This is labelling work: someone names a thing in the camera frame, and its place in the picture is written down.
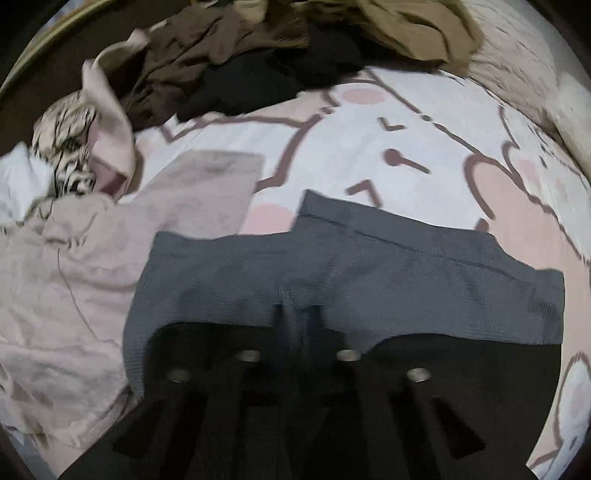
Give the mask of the black grey garment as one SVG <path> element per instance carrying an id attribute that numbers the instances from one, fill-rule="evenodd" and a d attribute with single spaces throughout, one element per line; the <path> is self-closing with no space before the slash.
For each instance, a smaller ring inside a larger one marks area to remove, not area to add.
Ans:
<path id="1" fill-rule="evenodd" d="M 488 233 L 307 191 L 287 233 L 155 235 L 124 327 L 128 383 L 143 394 L 148 342 L 168 324 L 267 326 L 276 307 L 312 306 L 360 352 L 409 334 L 559 345 L 565 287 L 560 271 L 514 259 Z"/>

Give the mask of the dark brown garment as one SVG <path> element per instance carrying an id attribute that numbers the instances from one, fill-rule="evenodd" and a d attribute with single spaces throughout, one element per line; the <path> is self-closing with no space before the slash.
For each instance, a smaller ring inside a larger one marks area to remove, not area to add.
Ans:
<path id="1" fill-rule="evenodd" d="M 115 91 L 133 130 L 217 112 L 228 116 L 328 88 L 376 61 L 377 45 L 348 22 L 308 20 L 280 1 L 262 22 L 235 8 L 189 6 L 149 35 Z"/>

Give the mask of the patterned cream black garment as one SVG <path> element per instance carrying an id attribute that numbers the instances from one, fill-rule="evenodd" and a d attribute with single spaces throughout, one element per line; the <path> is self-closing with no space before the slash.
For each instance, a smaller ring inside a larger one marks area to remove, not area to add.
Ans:
<path id="1" fill-rule="evenodd" d="M 96 114 L 77 91 L 56 101 L 35 122 L 31 152 L 53 169 L 56 197 L 86 195 L 94 189 L 88 136 Z"/>

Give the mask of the olive tan garment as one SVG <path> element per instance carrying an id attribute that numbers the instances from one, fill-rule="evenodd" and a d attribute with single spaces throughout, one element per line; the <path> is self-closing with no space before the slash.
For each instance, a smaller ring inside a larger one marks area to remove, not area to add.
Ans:
<path id="1" fill-rule="evenodd" d="M 484 34 L 460 1 L 295 1 L 318 21 L 348 21 L 402 56 L 464 75 Z"/>

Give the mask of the beige sweatshirt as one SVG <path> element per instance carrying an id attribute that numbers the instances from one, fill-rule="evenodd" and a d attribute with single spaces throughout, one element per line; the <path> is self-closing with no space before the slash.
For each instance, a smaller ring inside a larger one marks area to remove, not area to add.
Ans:
<path id="1" fill-rule="evenodd" d="M 103 194 L 41 202 L 1 230 L 1 423 L 74 448 L 129 401 L 121 343 L 154 236 L 238 232 L 263 157 L 190 150 L 126 204 Z"/>

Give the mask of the long beige bolster blanket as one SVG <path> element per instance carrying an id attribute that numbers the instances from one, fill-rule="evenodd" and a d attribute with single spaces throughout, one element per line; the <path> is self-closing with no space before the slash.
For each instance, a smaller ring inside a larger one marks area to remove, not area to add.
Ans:
<path id="1" fill-rule="evenodd" d="M 469 76 L 564 144 L 590 170 L 590 77 L 528 1 L 467 1 L 484 41 Z"/>

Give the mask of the pink bear print bedsheet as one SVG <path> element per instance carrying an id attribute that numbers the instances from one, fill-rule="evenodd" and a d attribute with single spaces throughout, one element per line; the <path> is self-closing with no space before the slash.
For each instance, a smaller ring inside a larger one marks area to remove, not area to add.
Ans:
<path id="1" fill-rule="evenodd" d="M 516 259 L 561 271 L 560 380 L 528 464 L 541 479 L 565 476 L 590 430 L 590 185 L 535 123 L 472 81 L 369 67 L 242 117 L 170 119 L 136 146 L 145 180 L 190 149 L 263 155 L 246 234 L 286 231 L 311 189 L 487 231 Z"/>

